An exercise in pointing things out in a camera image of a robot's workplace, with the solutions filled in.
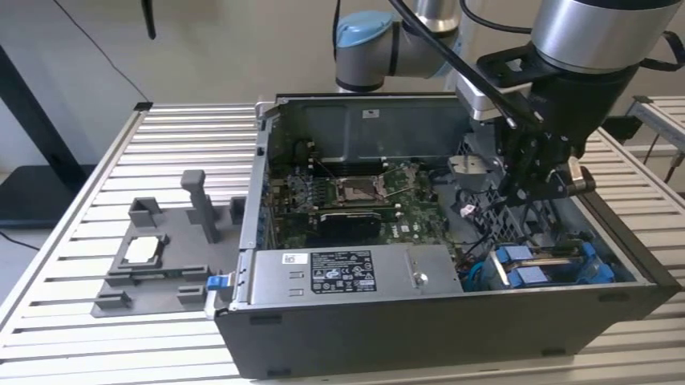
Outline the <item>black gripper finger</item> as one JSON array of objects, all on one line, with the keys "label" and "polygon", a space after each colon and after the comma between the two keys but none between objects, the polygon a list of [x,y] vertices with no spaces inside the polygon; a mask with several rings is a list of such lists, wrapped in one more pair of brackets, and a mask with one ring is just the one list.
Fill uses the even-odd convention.
[{"label": "black gripper finger", "polygon": [[573,184],[569,171],[569,141],[560,135],[545,135],[533,162],[532,199],[566,197]]},{"label": "black gripper finger", "polygon": [[524,205],[538,195],[540,151],[542,129],[540,127],[508,128],[500,134],[500,155],[505,175],[500,182],[500,195],[506,206]]}]

